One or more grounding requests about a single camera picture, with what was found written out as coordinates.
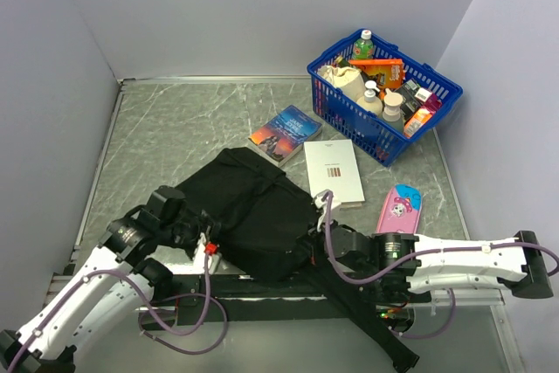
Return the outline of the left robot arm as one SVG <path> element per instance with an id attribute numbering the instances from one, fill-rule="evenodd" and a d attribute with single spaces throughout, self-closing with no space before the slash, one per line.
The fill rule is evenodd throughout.
<path id="1" fill-rule="evenodd" d="M 172 187 L 155 190 L 112 221 L 83 266 L 36 316 L 19 330 L 1 333 L 1 364 L 9 372 L 73 372 L 75 356 L 121 316 L 174 300 L 173 273 L 153 253 L 181 249 L 192 273 L 210 276 L 218 264 L 210 242 L 219 222 L 192 210 Z"/>

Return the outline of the black backpack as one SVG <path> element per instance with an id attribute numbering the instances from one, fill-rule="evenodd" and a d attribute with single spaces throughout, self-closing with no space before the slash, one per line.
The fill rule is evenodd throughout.
<path id="1" fill-rule="evenodd" d="M 279 284 L 297 276 L 324 295 L 372 338 L 397 372 L 419 357 L 372 313 L 356 286 L 343 281 L 316 233 L 318 211 L 311 196 L 286 173 L 248 148 L 222 149 L 177 185 L 188 208 L 220 224 L 211 234 L 225 260 L 255 280 Z"/>

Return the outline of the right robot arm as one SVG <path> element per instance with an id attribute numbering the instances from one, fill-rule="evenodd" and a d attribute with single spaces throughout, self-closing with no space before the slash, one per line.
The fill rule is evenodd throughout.
<path id="1" fill-rule="evenodd" d="M 348 287 L 364 300 L 400 304 L 436 290 L 503 289 L 520 299 L 548 299 L 557 270 L 532 231 L 512 238 L 468 241 L 385 232 L 366 236 L 333 223 L 299 239 L 320 287 Z"/>

